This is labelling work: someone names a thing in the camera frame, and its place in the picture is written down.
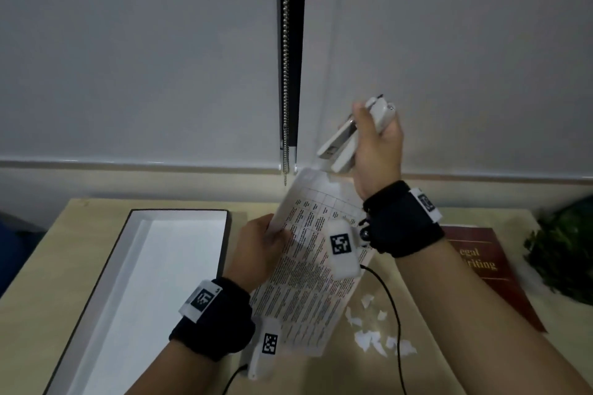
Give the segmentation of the green leafy plant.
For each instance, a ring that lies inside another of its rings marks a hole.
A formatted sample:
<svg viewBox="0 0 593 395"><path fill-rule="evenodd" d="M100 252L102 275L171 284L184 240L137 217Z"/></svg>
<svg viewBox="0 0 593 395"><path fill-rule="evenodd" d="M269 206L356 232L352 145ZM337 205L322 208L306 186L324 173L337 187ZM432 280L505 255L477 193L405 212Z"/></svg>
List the green leafy plant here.
<svg viewBox="0 0 593 395"><path fill-rule="evenodd" d="M538 220L525 261L552 292L593 307L593 195Z"/></svg>

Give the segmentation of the pile of white paper scraps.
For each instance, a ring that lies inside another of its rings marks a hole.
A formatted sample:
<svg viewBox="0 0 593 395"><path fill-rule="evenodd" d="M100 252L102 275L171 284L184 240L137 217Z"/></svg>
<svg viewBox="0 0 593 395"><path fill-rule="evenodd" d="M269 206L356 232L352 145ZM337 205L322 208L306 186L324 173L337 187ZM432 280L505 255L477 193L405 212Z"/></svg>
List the pile of white paper scraps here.
<svg viewBox="0 0 593 395"><path fill-rule="evenodd" d="M354 341L361 350L367 352L374 349L385 358L398 356L397 347L402 352L402 357L418 353L409 340L397 339L397 329L388 324L389 320L394 320L394 314L389 313L386 307L376 304L374 295L364 294L360 303L361 310L347 306L344 315L353 329Z"/></svg>

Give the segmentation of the dark red book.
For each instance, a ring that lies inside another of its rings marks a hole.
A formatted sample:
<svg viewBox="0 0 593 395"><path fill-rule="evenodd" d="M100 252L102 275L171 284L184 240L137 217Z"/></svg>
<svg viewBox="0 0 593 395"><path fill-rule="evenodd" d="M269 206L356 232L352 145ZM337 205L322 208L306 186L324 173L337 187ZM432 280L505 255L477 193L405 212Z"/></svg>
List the dark red book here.
<svg viewBox="0 0 593 395"><path fill-rule="evenodd" d="M443 225L452 247L483 281L537 331L546 328L520 285L504 249L492 228Z"/></svg>

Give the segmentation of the white box lid black edge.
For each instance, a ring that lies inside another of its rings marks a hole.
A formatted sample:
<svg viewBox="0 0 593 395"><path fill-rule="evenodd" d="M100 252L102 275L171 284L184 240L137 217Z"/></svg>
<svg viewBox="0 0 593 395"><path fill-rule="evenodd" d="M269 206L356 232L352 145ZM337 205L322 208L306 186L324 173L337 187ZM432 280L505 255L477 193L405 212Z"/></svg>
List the white box lid black edge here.
<svg viewBox="0 0 593 395"><path fill-rule="evenodd" d="M131 210L43 395L123 395L222 273L231 225L226 210Z"/></svg>

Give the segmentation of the black left wristband with marker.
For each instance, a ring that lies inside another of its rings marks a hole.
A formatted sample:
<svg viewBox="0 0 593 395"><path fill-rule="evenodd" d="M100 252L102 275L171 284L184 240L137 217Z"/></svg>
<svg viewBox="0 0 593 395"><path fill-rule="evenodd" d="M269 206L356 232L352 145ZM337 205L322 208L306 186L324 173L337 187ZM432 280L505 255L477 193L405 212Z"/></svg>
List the black left wristband with marker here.
<svg viewBox="0 0 593 395"><path fill-rule="evenodd" d="M250 294L224 277L203 280L179 313L168 339L213 362L242 351L256 330Z"/></svg>

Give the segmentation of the printed paper sheet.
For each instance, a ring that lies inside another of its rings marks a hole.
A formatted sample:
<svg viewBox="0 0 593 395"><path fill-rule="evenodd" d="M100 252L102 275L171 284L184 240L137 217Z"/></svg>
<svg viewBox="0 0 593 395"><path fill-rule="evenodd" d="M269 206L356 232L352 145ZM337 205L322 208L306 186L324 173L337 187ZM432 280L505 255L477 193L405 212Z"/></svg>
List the printed paper sheet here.
<svg viewBox="0 0 593 395"><path fill-rule="evenodd" d="M360 282L334 278L326 229L345 221L359 263L367 265L375 250L360 241L365 216L351 180L311 168L297 174L267 232L286 230L292 237L270 279L251 295L255 315L280 322L281 353L322 356Z"/></svg>

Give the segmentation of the blue chair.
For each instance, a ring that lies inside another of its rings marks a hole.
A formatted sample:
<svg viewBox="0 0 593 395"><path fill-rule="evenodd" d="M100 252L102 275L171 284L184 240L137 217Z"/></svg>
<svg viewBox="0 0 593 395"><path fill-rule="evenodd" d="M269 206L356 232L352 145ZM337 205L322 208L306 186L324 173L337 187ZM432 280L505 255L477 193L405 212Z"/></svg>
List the blue chair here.
<svg viewBox="0 0 593 395"><path fill-rule="evenodd" d="M47 230L0 211L0 298Z"/></svg>

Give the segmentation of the white stapler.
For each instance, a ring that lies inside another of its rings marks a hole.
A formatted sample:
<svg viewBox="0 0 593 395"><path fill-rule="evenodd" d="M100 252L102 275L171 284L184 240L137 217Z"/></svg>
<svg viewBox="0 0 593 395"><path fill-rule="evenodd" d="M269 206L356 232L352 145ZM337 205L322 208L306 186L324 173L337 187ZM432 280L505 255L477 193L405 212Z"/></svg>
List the white stapler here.
<svg viewBox="0 0 593 395"><path fill-rule="evenodd" d="M373 118L376 132L380 135L396 116L395 104L382 94L369 98L365 104ZM345 123L318 149L317 157L330 162L328 170L337 173L349 173L358 147L358 127L351 114Z"/></svg>

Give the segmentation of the person's right hand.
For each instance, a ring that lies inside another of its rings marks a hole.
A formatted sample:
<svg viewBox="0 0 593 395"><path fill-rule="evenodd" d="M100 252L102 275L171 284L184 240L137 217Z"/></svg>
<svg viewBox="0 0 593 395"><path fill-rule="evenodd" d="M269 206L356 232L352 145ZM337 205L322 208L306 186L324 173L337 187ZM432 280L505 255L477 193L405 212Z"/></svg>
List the person's right hand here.
<svg viewBox="0 0 593 395"><path fill-rule="evenodd" d="M358 136L352 174L361 200L402 178L403 140L398 114L380 135L374 127L373 141L360 141Z"/></svg>

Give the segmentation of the person's left forearm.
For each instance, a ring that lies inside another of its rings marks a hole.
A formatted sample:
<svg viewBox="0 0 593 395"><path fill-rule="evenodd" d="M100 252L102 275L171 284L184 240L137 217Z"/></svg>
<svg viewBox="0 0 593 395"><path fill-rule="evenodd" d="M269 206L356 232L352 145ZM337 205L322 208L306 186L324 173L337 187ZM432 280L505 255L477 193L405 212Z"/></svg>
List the person's left forearm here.
<svg viewBox="0 0 593 395"><path fill-rule="evenodd" d="M219 362L171 340L124 395L204 395Z"/></svg>

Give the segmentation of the white roller blind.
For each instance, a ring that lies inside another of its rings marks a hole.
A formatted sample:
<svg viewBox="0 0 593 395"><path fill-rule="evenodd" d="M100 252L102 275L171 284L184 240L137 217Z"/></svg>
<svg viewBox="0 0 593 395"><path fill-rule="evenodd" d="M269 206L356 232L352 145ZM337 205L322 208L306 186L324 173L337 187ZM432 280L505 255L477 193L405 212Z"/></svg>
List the white roller blind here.
<svg viewBox="0 0 593 395"><path fill-rule="evenodd" d="M296 165L384 95L410 175L593 182L593 0L305 0Z"/></svg>
<svg viewBox="0 0 593 395"><path fill-rule="evenodd" d="M0 162L278 170L278 0L0 0Z"/></svg>

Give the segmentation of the black wristband with marker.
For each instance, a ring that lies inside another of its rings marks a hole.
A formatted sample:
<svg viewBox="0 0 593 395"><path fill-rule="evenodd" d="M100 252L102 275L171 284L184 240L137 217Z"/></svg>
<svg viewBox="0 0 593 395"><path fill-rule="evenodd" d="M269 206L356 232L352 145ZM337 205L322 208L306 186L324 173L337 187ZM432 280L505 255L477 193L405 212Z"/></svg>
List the black wristband with marker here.
<svg viewBox="0 0 593 395"><path fill-rule="evenodd" d="M250 294L224 277L203 280L179 313L168 339L213 362L242 351L256 330Z"/></svg>
<svg viewBox="0 0 593 395"><path fill-rule="evenodd" d="M419 189L404 181L382 188L363 203L360 238L380 253L398 259L445 238L441 212Z"/></svg>

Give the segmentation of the person's right forearm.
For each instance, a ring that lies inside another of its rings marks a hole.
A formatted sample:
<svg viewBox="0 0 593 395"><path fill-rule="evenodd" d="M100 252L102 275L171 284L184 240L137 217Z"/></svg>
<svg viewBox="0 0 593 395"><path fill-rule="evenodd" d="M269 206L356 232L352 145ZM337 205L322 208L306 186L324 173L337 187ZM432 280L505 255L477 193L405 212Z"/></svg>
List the person's right forearm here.
<svg viewBox="0 0 593 395"><path fill-rule="evenodd" d="M593 395L579 372L446 239L393 246L397 268L467 395Z"/></svg>

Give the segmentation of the person's left hand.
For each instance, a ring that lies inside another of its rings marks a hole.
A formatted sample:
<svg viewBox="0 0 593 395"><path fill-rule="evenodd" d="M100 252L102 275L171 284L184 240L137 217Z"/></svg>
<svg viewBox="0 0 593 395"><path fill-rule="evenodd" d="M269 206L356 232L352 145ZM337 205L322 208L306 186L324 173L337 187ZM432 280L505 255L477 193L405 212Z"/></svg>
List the person's left hand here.
<svg viewBox="0 0 593 395"><path fill-rule="evenodd" d="M283 250L268 249L263 242L273 214L252 219L239 232L236 247L223 277L247 293L262 286L275 271Z"/></svg>

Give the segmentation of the black window frame strip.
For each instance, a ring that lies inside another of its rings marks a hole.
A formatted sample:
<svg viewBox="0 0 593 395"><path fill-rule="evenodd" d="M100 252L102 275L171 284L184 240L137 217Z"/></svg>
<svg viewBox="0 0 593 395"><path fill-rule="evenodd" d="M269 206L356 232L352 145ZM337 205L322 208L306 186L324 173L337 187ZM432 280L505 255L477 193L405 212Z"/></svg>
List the black window frame strip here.
<svg viewBox="0 0 593 395"><path fill-rule="evenodd" d="M301 100L302 44L305 0L276 0L280 165L284 173L296 164Z"/></svg>

